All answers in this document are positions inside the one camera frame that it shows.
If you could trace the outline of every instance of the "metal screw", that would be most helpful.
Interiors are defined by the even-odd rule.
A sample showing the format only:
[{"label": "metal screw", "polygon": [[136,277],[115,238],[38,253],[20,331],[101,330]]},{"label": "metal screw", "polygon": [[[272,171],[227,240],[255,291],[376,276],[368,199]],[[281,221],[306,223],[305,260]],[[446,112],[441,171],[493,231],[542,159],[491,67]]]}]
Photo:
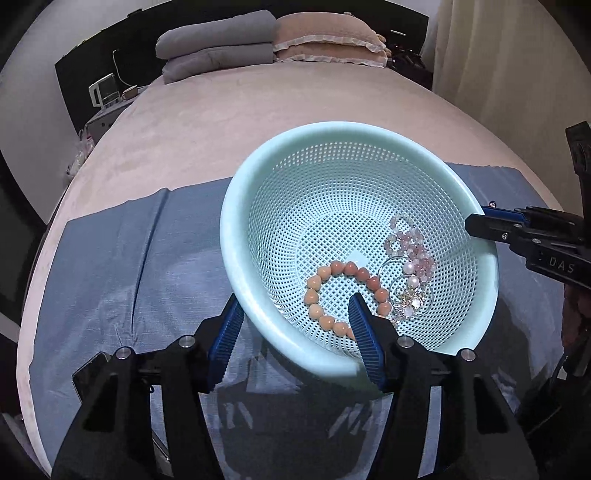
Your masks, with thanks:
[{"label": "metal screw", "polygon": [[118,349],[115,352],[115,356],[119,359],[119,360],[125,360],[127,357],[129,357],[131,355],[131,348],[129,348],[128,346],[122,346],[120,349]]},{"label": "metal screw", "polygon": [[183,348],[191,348],[195,345],[195,337],[193,335],[185,335],[178,339],[178,344]]},{"label": "metal screw", "polygon": [[398,344],[402,348],[411,348],[414,345],[414,340],[407,336],[398,337]]},{"label": "metal screw", "polygon": [[464,348],[464,350],[460,352],[460,355],[466,362],[472,362],[476,359],[476,354],[469,348]]}]

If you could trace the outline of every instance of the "light blue basket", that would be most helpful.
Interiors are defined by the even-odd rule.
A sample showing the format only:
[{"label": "light blue basket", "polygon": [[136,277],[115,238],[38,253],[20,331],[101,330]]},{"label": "light blue basket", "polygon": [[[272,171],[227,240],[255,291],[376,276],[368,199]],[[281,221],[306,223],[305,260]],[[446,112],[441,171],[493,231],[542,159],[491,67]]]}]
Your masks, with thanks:
[{"label": "light blue basket", "polygon": [[[437,271],[432,307],[398,331],[437,352],[474,348],[495,309],[498,267],[494,244],[464,230],[471,213],[482,209],[461,179],[408,138],[371,125],[311,124],[269,140],[236,172],[222,207],[222,256],[245,313],[277,350],[326,380],[361,385],[356,343],[308,317],[306,280],[331,260],[377,272],[390,218],[408,216]],[[342,276],[322,287],[320,304],[347,321],[356,291],[372,305],[366,289]]]}]

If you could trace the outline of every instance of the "curtain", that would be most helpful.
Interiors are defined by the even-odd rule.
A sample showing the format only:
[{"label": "curtain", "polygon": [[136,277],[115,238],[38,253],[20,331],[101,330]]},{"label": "curtain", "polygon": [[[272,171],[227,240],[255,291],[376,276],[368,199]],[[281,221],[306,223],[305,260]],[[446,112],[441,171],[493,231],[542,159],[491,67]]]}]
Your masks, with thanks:
[{"label": "curtain", "polygon": [[433,91],[519,155],[565,210],[581,213],[564,129],[591,121],[591,74],[539,1],[442,0],[430,40]]}]

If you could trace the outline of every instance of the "human hand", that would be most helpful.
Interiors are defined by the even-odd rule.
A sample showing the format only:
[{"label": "human hand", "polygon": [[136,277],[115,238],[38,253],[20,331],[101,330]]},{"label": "human hand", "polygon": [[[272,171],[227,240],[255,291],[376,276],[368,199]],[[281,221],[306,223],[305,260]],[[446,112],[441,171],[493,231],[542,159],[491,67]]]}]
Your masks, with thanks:
[{"label": "human hand", "polygon": [[562,307],[562,345],[565,349],[579,336],[584,317],[591,319],[591,293],[588,290],[565,285]]}]

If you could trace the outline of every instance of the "pillow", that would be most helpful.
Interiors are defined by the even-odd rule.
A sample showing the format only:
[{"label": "pillow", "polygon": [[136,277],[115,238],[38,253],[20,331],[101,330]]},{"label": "pillow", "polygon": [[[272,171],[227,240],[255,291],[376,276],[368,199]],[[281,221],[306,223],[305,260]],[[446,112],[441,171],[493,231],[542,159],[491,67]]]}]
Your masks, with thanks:
[{"label": "pillow", "polygon": [[169,60],[204,48],[273,42],[277,20],[268,10],[185,25],[168,30],[156,42],[156,56]]},{"label": "pillow", "polygon": [[364,21],[351,15],[301,12],[277,20],[275,51],[310,42],[356,45],[374,53],[385,48]]},{"label": "pillow", "polygon": [[386,66],[386,62],[388,61],[385,51],[374,53],[364,47],[330,43],[294,45],[286,50],[276,52],[275,55],[277,56],[277,61],[336,61],[382,68]]},{"label": "pillow", "polygon": [[273,63],[272,43],[212,47],[169,60],[162,76],[164,83],[172,83],[200,73],[264,63]]}]

